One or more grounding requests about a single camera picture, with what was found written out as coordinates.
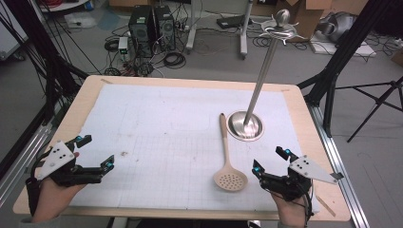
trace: wooden spoon handle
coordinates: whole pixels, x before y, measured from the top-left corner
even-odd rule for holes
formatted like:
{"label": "wooden spoon handle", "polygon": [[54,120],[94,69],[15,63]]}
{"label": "wooden spoon handle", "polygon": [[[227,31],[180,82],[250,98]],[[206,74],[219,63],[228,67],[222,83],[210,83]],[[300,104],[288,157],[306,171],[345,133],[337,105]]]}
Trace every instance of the wooden spoon handle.
{"label": "wooden spoon handle", "polygon": [[220,127],[222,134],[222,142],[224,144],[224,155],[225,155],[225,166],[231,166],[229,161],[229,152],[228,152],[228,138],[227,138],[227,128],[226,128],[226,120],[225,115],[223,113],[220,114]]}
{"label": "wooden spoon handle", "polygon": [[220,127],[221,134],[223,138],[227,138],[227,128],[226,128],[226,119],[223,113],[220,114]]}

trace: human hand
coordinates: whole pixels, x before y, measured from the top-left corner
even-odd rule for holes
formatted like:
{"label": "human hand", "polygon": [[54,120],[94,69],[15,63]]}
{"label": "human hand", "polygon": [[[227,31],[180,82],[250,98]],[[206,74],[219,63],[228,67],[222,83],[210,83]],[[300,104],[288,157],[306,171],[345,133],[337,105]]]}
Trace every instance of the human hand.
{"label": "human hand", "polygon": [[45,178],[41,183],[41,194],[31,222],[42,222],[58,217],[85,186],[85,184],[59,186],[51,178]]}
{"label": "human hand", "polygon": [[291,227],[305,227],[305,208],[303,198],[286,201],[281,194],[272,192],[273,200],[278,208],[279,220],[283,225]]}

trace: round metal base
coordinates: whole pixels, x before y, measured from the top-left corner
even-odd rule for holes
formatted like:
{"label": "round metal base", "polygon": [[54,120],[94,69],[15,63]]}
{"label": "round metal base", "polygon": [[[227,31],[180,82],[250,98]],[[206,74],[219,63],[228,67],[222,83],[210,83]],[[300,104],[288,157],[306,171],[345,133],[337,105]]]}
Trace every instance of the round metal base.
{"label": "round metal base", "polygon": [[227,119],[229,133],[237,140],[251,142],[263,135],[264,126],[261,119],[252,113],[249,123],[244,125],[246,111],[232,113]]}

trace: slotted spoon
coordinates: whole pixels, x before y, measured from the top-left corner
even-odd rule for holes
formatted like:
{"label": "slotted spoon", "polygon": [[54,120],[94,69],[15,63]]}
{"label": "slotted spoon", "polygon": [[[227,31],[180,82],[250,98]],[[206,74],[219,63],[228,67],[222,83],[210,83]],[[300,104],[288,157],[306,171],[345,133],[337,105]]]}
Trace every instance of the slotted spoon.
{"label": "slotted spoon", "polygon": [[220,127],[224,145],[225,165],[214,175],[214,181],[220,188],[227,191],[240,191],[248,183],[248,178],[242,172],[233,168],[229,161],[227,128],[223,113],[220,114]]}

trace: computer tower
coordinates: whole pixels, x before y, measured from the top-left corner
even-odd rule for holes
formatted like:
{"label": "computer tower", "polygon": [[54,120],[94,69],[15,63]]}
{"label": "computer tower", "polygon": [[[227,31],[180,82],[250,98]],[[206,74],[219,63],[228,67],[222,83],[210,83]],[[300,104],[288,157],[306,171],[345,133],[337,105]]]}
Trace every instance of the computer tower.
{"label": "computer tower", "polygon": [[152,7],[137,5],[128,22],[135,56],[150,58],[154,55],[153,45],[156,40],[156,28]]}
{"label": "computer tower", "polygon": [[156,6],[154,13],[161,50],[175,50],[175,22],[169,6]]}

